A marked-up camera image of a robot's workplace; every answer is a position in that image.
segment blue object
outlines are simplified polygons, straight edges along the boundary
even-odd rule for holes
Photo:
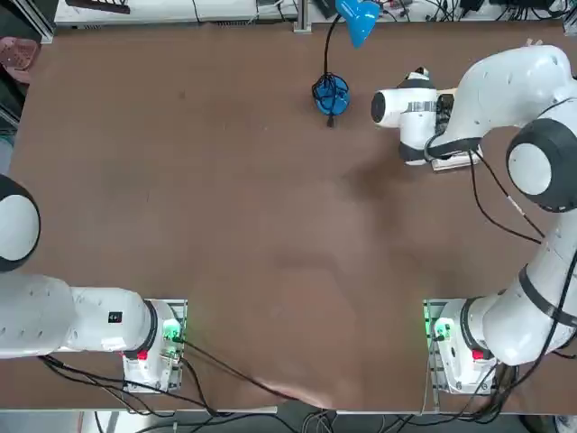
[[[349,27],[353,47],[359,48],[379,18],[380,6],[372,1],[336,0],[336,10]]]
[[[336,75],[319,79],[313,92],[316,106],[324,115],[340,115],[351,102],[349,86]]]

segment lamp base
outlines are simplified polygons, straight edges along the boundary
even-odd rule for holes
[[[333,74],[325,74],[313,86],[316,107],[324,115],[335,116],[344,113],[351,102],[349,86]]]

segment lamp shade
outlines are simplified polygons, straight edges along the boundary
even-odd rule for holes
[[[372,1],[337,0],[336,11],[349,27],[353,47],[359,48],[379,18],[380,6]]]

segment metal frame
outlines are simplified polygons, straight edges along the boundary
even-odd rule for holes
[[[311,33],[308,20],[308,0],[298,0],[297,22],[294,25],[295,33]]]
[[[26,17],[31,26],[41,36],[42,43],[52,43],[54,25],[40,12],[33,0],[10,0]]]

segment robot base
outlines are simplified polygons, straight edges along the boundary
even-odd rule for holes
[[[477,394],[488,394],[495,374],[485,376],[497,360],[474,359],[465,344],[460,325],[465,301],[428,299],[424,303],[432,381],[436,389],[451,394],[473,394],[477,389]]]
[[[137,359],[123,356],[124,379],[142,383],[161,391],[175,391],[182,383],[180,356],[184,351],[182,343],[171,338],[182,337],[187,326],[187,307],[185,299],[147,299],[152,303],[158,316],[158,326],[152,347]],[[147,388],[128,384],[124,389],[129,392],[154,392]]]

